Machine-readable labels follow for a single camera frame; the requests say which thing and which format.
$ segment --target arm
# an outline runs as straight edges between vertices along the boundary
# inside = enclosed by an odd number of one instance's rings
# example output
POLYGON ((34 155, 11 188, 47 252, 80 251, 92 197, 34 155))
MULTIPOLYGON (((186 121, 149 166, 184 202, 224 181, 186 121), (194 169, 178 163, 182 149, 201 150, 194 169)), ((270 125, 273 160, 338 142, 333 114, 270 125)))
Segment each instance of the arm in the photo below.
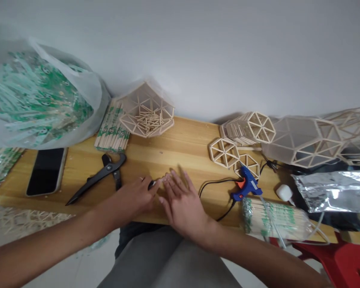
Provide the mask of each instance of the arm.
POLYGON ((91 245, 152 206, 160 185, 123 186, 92 210, 0 247, 0 287, 21 287, 71 254, 91 245))
POLYGON ((223 227, 202 207, 198 193, 184 172, 188 187, 176 172, 163 178, 169 201, 160 197, 170 225, 199 246, 242 266, 269 288, 329 287, 313 268, 293 255, 240 231, 223 227))

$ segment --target white charger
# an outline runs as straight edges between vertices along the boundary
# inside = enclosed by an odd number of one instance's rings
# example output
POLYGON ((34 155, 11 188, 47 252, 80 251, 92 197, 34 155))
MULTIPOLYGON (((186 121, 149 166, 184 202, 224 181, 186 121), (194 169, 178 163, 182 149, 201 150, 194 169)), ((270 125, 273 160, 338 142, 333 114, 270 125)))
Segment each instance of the white charger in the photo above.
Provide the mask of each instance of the white charger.
POLYGON ((277 190, 276 190, 277 196, 285 202, 290 202, 293 206, 296 206, 293 202, 292 198, 292 190, 289 188, 288 185, 282 184, 277 190))

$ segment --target plastic bag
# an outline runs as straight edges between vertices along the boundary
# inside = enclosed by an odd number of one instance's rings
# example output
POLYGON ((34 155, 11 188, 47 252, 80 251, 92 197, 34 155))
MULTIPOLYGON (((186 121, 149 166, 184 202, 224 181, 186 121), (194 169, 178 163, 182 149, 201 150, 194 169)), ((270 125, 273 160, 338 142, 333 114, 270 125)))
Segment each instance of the plastic bag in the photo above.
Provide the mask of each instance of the plastic bag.
POLYGON ((0 147, 68 147, 96 133, 110 96, 89 66, 33 38, 2 31, 0 147))

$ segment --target red chair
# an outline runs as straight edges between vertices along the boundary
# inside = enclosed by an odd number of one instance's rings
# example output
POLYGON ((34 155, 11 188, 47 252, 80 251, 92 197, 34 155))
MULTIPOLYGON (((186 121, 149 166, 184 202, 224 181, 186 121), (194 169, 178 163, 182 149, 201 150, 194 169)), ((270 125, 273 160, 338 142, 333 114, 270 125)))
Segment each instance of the red chair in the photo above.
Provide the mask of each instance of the red chair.
POLYGON ((315 246, 294 243, 302 252, 301 260, 319 261, 335 288, 360 288, 360 245, 344 242, 336 233, 338 244, 315 246))

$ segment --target right hand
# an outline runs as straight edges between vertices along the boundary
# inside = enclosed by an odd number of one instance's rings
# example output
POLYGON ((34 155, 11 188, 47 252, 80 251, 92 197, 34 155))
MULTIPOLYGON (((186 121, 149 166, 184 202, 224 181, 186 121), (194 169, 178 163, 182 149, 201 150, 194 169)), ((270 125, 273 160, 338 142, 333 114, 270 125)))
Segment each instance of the right hand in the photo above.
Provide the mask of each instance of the right hand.
POLYGON ((198 193, 185 171, 184 177, 188 187, 175 171, 167 173, 162 180, 169 201, 163 197, 159 197, 159 201, 164 206, 169 224, 183 237, 200 244, 215 220, 205 213, 198 193))

